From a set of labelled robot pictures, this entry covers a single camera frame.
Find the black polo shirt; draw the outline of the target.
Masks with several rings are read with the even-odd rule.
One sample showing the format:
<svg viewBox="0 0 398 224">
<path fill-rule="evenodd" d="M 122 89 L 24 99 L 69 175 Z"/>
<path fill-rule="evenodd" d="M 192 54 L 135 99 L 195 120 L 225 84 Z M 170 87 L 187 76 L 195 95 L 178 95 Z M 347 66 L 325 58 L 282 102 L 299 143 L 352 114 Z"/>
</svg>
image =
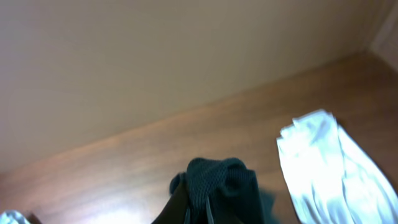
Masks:
<svg viewBox="0 0 398 224">
<path fill-rule="evenodd" d="M 277 223 L 274 196 L 237 158 L 195 158 L 169 185 L 170 199 L 153 224 Z"/>
</svg>

